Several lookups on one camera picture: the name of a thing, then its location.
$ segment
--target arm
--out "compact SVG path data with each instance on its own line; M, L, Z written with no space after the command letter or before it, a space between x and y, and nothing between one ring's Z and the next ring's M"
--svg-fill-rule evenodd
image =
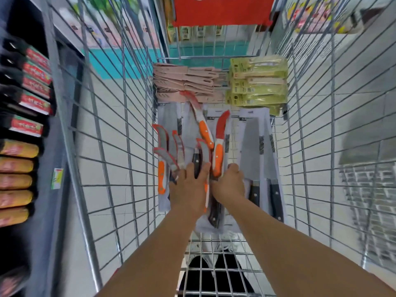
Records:
M169 184L171 210L97 297L175 295L189 237L204 212L209 169L205 164L197 179L192 163L180 171L177 184Z
M213 184L279 297L395 296L388 285L338 252L277 221L245 199L236 164Z

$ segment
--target black pants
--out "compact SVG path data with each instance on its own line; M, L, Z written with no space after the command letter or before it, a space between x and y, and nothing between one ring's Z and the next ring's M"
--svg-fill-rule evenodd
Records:
M217 258L215 268L223 268L225 269L225 263L224 263L224 257L225 261L227 264L228 269L238 269L241 268L239 262L236 260L235 255L233 254L225 254L225 256L219 255ZM190 268L200 268L201 264L201 257L196 256L190 263L189 267ZM209 268L207 265L206 261L202 261L202 268ZM230 290L230 284L228 282L228 277L227 277L227 272L225 271L215 271L216 273L216 282L217 282L217 291L218 292L231 292ZM245 293L244 285L242 282L242 277L238 272L229 272L230 275L230 282L232 285L232 291L233 292L240 292L240 293ZM254 293L254 290L252 286L250 285L249 281L246 279L245 275L242 273L242 276L245 281L246 285L246 290L248 293ZM183 291L184 290L184 284L186 281L186 272L184 273L183 279L181 280L179 290ZM187 286L186 290L187 291L199 291L200 290L200 271L189 271L188 277L187 277ZM215 292L215 279L212 276L211 271L202 271L202 291L211 291Z

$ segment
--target shopping cart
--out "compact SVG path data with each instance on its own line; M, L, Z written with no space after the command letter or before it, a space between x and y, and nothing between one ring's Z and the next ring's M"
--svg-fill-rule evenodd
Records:
M225 26L219 37L207 32L189 43L176 29L174 44L166 37L161 0L136 0L135 8L128 0L105 1L115 29L122 29L112 33L120 38L117 47L100 46L110 28L104 10L94 13L87 0L65 0L80 23L73 27L51 0L41 2L58 115L97 291L166 214L158 211L158 161L152 152L157 144L151 126L157 107L153 62L227 69L231 57L259 54L282 54L289 62L288 103L282 116L272 119L287 223L395 286L395 0L275 0L273 29ZM293 2L302 4L296 15ZM306 7L324 2L331 4L329 22L307 33L309 16L295 31ZM339 33L348 22L354 30ZM58 54L65 49L73 49L83 77L60 63ZM79 100L63 97L67 81L81 88ZM70 103L78 112L75 126L66 110ZM237 118L238 108L232 115ZM231 160L237 132L233 127ZM221 242L232 248L216 249ZM241 266L235 271L246 275L256 295L275 296L241 234L193 233L186 257L225 253L236 255ZM184 260L181 272L186 270Z

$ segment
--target forearm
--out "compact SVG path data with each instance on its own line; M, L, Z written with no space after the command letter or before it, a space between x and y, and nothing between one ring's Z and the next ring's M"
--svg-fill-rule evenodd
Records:
M338 252L277 221L245 198L225 205L279 297L394 296Z
M174 296L194 226L187 213L171 210L97 296Z

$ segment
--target hand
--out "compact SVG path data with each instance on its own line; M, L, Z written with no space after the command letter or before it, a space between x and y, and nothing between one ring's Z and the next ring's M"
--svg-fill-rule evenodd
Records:
M223 177L211 183L213 196L225 207L236 198L245 198L243 179L244 174L239 170L239 166L237 164L229 164Z
M177 184L169 183L171 210L181 210L195 221L202 216L206 202L204 185L210 167L210 163L205 163L197 179L194 177L193 163L189 163L185 170L180 170Z

